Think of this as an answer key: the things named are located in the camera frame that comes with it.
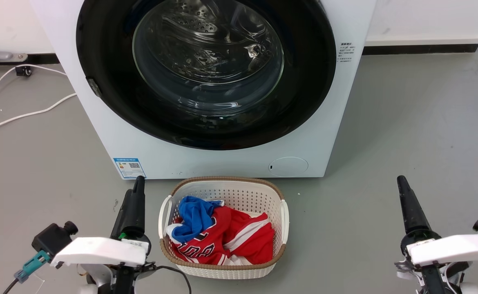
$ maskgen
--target basket handle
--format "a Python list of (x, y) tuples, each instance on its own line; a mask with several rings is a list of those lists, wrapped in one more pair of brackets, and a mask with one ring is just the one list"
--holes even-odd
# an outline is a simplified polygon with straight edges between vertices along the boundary
[(168, 225), (168, 220), (165, 221), (164, 213), (166, 204), (168, 203), (168, 212), (166, 215), (170, 217), (170, 212), (172, 211), (172, 195), (168, 195), (161, 205), (161, 210), (159, 211), (159, 221), (157, 222), (157, 232), (159, 233), (159, 239), (165, 238), (166, 226)]
[(286, 244), (288, 240), (288, 230), (290, 229), (290, 214), (288, 212), (288, 205), (284, 199), (281, 200), (281, 221), (282, 244)]

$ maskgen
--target blue clothing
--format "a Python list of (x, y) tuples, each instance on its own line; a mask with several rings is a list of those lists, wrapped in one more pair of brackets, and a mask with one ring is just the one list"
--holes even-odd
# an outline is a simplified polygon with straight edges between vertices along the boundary
[(222, 201), (205, 201), (194, 196), (186, 196), (179, 203), (179, 215), (183, 218), (181, 226), (172, 231), (172, 238), (186, 243), (213, 225), (212, 214)]

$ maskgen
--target white plastic basket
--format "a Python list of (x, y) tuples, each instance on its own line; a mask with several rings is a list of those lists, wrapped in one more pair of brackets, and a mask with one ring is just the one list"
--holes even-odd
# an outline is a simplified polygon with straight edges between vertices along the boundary
[[(166, 227), (179, 217), (178, 205), (188, 195), (205, 200), (224, 200), (224, 205), (250, 214), (265, 212), (275, 230), (273, 259), (265, 264), (241, 266), (195, 264), (179, 259), (172, 251)], [(290, 219), (282, 193), (270, 182), (253, 178), (198, 177), (182, 181), (166, 197), (158, 224), (163, 254), (186, 274), (214, 279), (254, 279), (269, 274), (281, 258), (286, 248)]]

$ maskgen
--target round black door frame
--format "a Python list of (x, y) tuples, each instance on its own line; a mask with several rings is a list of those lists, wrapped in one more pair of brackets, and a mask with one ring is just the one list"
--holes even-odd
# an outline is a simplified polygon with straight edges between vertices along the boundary
[[(77, 50), (88, 82), (94, 93), (128, 123), (185, 147), (243, 149), (289, 134), (323, 103), (335, 74), (336, 47), (319, 2), (237, 0), (265, 17), (279, 35), (285, 58), (280, 83), (247, 114), (253, 122), (247, 122), (244, 118), (248, 116), (243, 115), (230, 120), (231, 127), (219, 125), (220, 121), (213, 122), (212, 118), (199, 118), (207, 124), (216, 123), (215, 130), (207, 125), (201, 131), (178, 125), (182, 119), (190, 123), (198, 118), (181, 119), (184, 114), (178, 110), (163, 109), (161, 97), (148, 89), (128, 49), (140, 18), (162, 1), (85, 0), (78, 18)], [(241, 123), (246, 125), (244, 129), (240, 129)]]

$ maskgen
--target gray floor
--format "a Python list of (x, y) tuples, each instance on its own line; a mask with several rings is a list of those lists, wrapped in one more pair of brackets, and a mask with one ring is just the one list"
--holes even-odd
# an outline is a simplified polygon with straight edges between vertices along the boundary
[[(0, 75), (6, 68), (0, 67)], [(0, 86), (0, 121), (46, 108), (72, 93), (66, 78), (35, 70)], [(478, 219), (478, 50), (474, 54), (365, 56), (327, 176), (275, 179), (288, 201), (290, 238), (274, 271), (253, 281), (191, 277), (204, 293), (414, 293), (395, 277), (404, 234), (395, 178), (408, 177), (434, 230), (472, 233)], [(151, 258), (159, 206), (177, 181), (149, 181)], [(51, 112), (0, 128), (0, 292), (34, 254), (35, 234), (74, 221), (80, 236), (108, 236), (125, 190), (76, 98)], [(84, 278), (75, 267), (45, 266), (40, 293), (70, 294)], [(467, 276), (478, 283), (478, 263)], [(12, 294), (33, 294), (32, 277)], [(158, 272), (140, 293), (186, 294), (183, 278)]]

